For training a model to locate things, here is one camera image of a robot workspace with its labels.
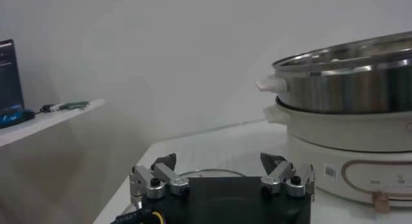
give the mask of white table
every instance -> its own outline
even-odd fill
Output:
[[[91,111],[104,105],[104,100],[92,100],[89,106],[82,109],[54,111],[51,113],[40,113],[33,120],[25,121],[12,127],[0,129],[0,147],[11,144],[24,137],[38,133],[43,129],[60,124],[63,121]]]
[[[156,158],[170,153],[177,154],[177,173],[220,168],[247,176],[262,176],[265,171],[260,162],[260,153],[287,157],[286,127],[254,122],[166,140],[153,144],[138,164],[149,167]],[[94,223],[111,223],[129,204],[129,179],[126,178]],[[371,205],[317,190],[312,206],[312,223],[412,223],[412,209],[393,209],[390,214],[375,214]]]

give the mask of metal bracket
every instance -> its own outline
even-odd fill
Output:
[[[143,194],[146,194],[150,199],[163,198],[165,195],[165,183],[159,178],[155,178],[149,170],[142,165],[132,168],[129,179],[132,203],[137,197]]]
[[[190,193],[189,179],[182,178],[163,163],[155,164],[153,167],[155,177],[162,179],[170,185],[170,192],[173,195],[186,197]]]
[[[312,165],[305,163],[299,166],[296,175],[286,181],[286,192],[292,197],[309,194],[314,201],[315,171]]]
[[[293,173],[292,164],[287,161],[281,162],[269,175],[262,177],[262,191],[267,194],[277,194],[285,178]]]

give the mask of white plastic handle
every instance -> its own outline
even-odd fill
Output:
[[[288,125],[290,121],[290,115],[274,104],[273,106],[266,107],[263,109],[266,119],[269,124],[284,124]]]
[[[271,91],[273,93],[283,93],[288,91],[286,80],[276,77],[275,75],[271,75],[265,80],[257,81],[256,87],[260,91]]]

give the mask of laptop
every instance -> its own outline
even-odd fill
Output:
[[[0,41],[0,115],[24,109],[13,40]]]

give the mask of stainless steel pot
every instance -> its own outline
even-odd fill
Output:
[[[257,82],[291,109],[313,113],[412,111],[412,32],[341,44],[273,63]]]

